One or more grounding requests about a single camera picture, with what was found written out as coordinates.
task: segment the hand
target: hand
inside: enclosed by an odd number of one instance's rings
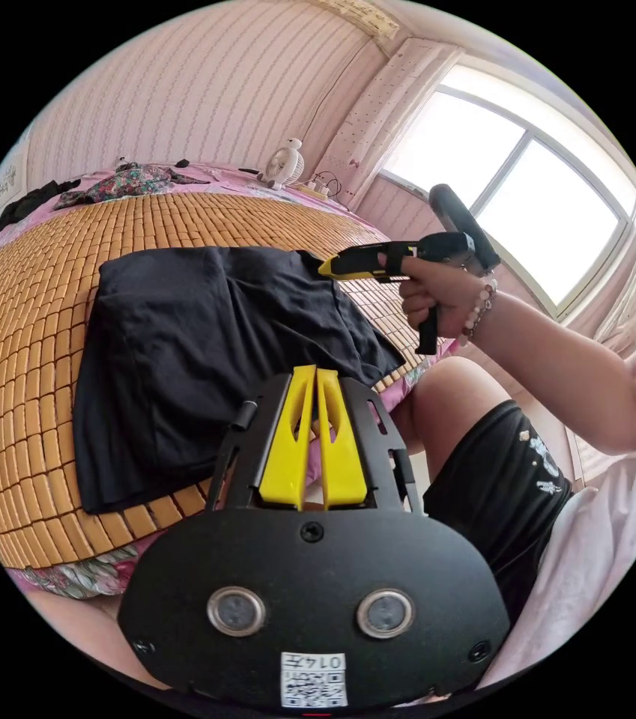
[[[384,267],[386,256],[381,254],[378,260]],[[400,284],[402,311],[408,316],[408,324],[417,330],[428,318],[430,308],[439,305],[438,334],[458,337],[483,289],[484,280],[457,267],[416,257],[404,258],[400,270],[410,277]]]

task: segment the sticker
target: sticker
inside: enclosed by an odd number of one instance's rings
[[[280,700],[295,709],[347,706],[344,654],[280,655]]]

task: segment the bamboo mat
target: bamboo mat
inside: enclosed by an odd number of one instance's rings
[[[0,561],[45,568],[125,546],[205,506],[192,486],[125,512],[81,510],[71,421],[98,268],[141,249],[272,246],[326,258],[384,237],[342,216],[238,195],[149,195],[81,207],[0,250]],[[395,285],[344,282],[406,363],[420,362]]]

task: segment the beaded bracelet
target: beaded bracelet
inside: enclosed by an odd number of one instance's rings
[[[492,307],[492,298],[497,290],[497,280],[491,279],[490,282],[480,291],[475,302],[475,307],[472,312],[467,316],[465,324],[460,333],[460,346],[464,347],[470,342],[475,334],[477,326],[480,324],[480,320],[485,316],[485,313]]]

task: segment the white fan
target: white fan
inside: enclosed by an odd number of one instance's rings
[[[283,185],[295,182],[303,173],[305,162],[298,152],[303,143],[296,139],[289,139],[284,147],[273,152],[267,161],[265,172],[258,174],[258,180],[265,183],[270,189],[281,189]]]

